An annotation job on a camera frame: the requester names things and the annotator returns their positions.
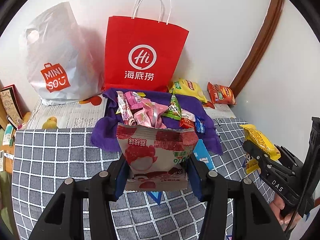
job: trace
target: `finger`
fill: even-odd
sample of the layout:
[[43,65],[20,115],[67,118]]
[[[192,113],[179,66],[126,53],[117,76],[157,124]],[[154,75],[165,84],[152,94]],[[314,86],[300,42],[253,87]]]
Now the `finger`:
[[280,217],[280,209],[273,203],[273,201],[269,204],[272,212],[275,214],[276,219],[278,220],[279,224],[282,225],[284,220]]
[[[293,215],[293,212],[291,212],[290,214],[288,214],[288,215],[285,216],[285,218],[284,218],[284,223],[285,223],[285,224],[289,224],[292,215]],[[295,226],[295,225],[299,222],[299,220],[300,220],[301,218],[302,218],[302,217],[301,217],[299,214],[296,214],[296,216],[294,217],[292,226]]]
[[275,198],[273,199],[275,205],[280,208],[281,210],[284,209],[284,201],[282,198],[279,197],[278,194],[275,193]]

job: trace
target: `white wall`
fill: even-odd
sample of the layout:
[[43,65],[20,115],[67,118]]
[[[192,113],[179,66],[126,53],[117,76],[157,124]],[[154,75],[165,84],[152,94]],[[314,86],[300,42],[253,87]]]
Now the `white wall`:
[[232,111],[274,144],[304,161],[311,117],[320,117],[320,43],[300,12],[285,0],[279,25]]
[[[16,84],[27,108],[38,96],[28,84],[19,59],[18,38],[23,28],[44,10],[70,1],[85,30],[95,60],[103,67],[108,17],[130,16],[135,0],[28,0],[0,38],[0,80]],[[266,15],[270,0],[172,0],[170,22],[190,31],[175,76],[199,82],[229,85],[247,56]],[[159,0],[146,0],[138,16],[157,19]]]

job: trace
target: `screw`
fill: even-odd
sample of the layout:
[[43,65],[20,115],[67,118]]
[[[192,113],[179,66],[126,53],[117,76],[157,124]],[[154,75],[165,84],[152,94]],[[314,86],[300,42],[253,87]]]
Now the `screw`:
[[245,184],[251,184],[252,183],[252,180],[251,179],[249,179],[249,178],[244,178],[243,179],[243,182],[245,183]]
[[210,177],[217,177],[217,176],[218,176],[218,173],[217,173],[216,171],[209,171],[209,172],[208,172],[208,175],[209,175]]
[[99,173],[99,176],[100,177],[102,177],[102,178],[104,178],[104,177],[106,177],[106,176],[108,176],[108,172],[107,171],[101,171],[100,173]]
[[64,180],[64,183],[67,185],[71,184],[72,182],[73,182],[73,178],[67,178]]

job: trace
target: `yellow snack bag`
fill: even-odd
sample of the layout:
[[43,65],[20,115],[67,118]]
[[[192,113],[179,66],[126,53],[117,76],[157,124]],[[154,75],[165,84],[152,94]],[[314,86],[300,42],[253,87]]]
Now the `yellow snack bag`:
[[137,92],[137,94],[142,98],[144,98],[146,96],[146,94],[144,92]]
[[169,86],[168,89],[169,93],[192,96],[198,98],[201,102],[208,102],[199,85],[189,80],[179,78],[178,81],[173,82],[173,84]]
[[[278,149],[262,132],[258,131],[253,124],[244,124],[240,126],[244,129],[244,138],[259,146],[260,149],[270,156],[271,160],[276,161],[281,157]],[[258,161],[252,158],[248,153],[246,154],[245,160],[247,174],[259,168]]]

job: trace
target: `green snack packet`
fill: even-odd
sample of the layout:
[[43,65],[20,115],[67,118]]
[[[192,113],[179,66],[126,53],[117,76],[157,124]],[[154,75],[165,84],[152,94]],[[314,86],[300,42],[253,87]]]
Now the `green snack packet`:
[[177,100],[175,94],[172,94],[171,100],[170,100],[170,105],[168,106],[168,110],[165,111],[162,115],[170,117],[175,120],[181,119],[181,107],[178,103],[178,100]]

